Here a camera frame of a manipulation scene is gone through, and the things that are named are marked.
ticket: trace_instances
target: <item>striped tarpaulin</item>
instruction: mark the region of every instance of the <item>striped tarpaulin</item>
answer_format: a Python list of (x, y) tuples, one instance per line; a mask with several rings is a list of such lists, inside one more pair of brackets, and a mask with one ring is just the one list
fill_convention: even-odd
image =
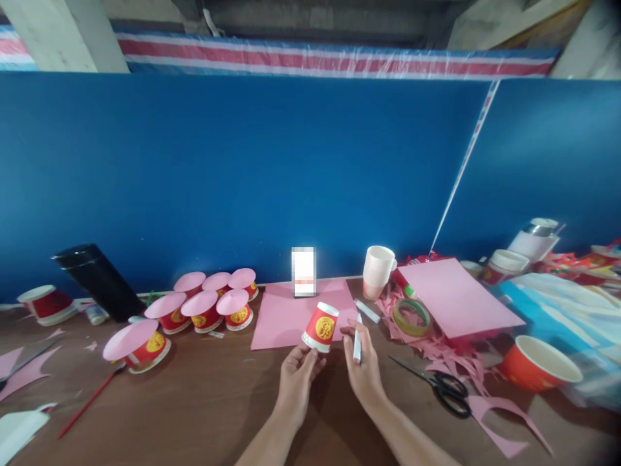
[[(159, 32), (117, 32), (116, 37), (132, 72), (166, 74), (457, 80), (543, 78), (558, 55), (558, 50), (374, 49)], [(0, 28), (0, 69), (36, 69), (12, 27)]]

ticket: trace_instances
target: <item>metal lid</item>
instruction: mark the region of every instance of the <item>metal lid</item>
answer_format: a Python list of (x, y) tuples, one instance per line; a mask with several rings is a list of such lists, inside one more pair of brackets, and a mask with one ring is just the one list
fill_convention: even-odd
[(90, 243), (65, 249), (53, 255), (52, 259), (63, 269), (73, 269), (94, 262), (103, 255), (96, 244)]
[(557, 226), (558, 222), (556, 220), (534, 218), (522, 231), (524, 233), (532, 234), (533, 236), (550, 236)]

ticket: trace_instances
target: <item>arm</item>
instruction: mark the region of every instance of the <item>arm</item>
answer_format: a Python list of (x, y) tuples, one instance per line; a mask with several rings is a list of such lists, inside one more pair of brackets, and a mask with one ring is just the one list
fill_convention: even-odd
[(296, 346), (280, 367), (278, 400), (272, 415), (235, 466), (282, 466), (309, 405), (311, 383), (325, 367), (317, 350)]
[[(377, 353), (369, 330), (350, 320), (344, 327), (343, 346), (349, 382), (360, 404), (386, 440), (401, 466), (459, 466), (444, 450), (410, 421), (386, 396), (380, 379)], [(353, 336), (358, 330), (362, 344), (362, 363), (353, 357)]]

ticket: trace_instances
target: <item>stack of white paper cups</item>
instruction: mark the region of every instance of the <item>stack of white paper cups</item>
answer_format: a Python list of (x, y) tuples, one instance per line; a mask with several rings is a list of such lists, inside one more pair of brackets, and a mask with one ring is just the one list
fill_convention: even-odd
[(390, 272), (397, 268), (395, 253), (384, 246), (371, 246), (367, 249), (367, 257), (364, 261), (362, 273), (362, 294), (369, 300), (376, 300), (382, 294), (382, 290)]

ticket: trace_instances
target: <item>human hand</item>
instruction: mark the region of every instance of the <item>human hand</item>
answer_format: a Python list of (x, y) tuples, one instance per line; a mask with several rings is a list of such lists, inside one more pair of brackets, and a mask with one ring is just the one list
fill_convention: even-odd
[(280, 387), (274, 415), (287, 419), (296, 430), (302, 426), (309, 405), (311, 383), (325, 367), (325, 356), (319, 356), (304, 343), (296, 346), (280, 366)]
[[(386, 398), (386, 393), (382, 387), (380, 378), (380, 366), (377, 362), (377, 353), (369, 336), (369, 329), (361, 323), (348, 319), (351, 327), (341, 328), (343, 346), (345, 348), (345, 358), (347, 359), (347, 371), (349, 372), (349, 383), (354, 390), (360, 404), (365, 409), (373, 403), (379, 403)], [(358, 330), (360, 335), (360, 347), (362, 361), (354, 359), (354, 336)]]

